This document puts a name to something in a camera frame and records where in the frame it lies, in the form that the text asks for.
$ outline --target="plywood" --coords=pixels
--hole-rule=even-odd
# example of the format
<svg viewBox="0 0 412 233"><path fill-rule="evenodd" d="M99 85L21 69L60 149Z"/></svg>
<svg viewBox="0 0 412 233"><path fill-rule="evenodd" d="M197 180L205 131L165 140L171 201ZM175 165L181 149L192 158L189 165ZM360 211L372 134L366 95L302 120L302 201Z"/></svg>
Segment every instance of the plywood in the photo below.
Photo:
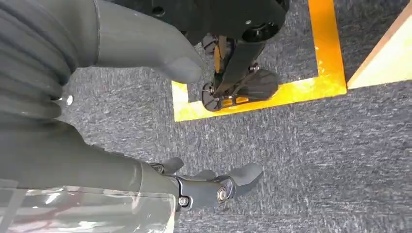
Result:
<svg viewBox="0 0 412 233"><path fill-rule="evenodd" d="M349 80L348 89L412 80L412 2Z"/></svg>

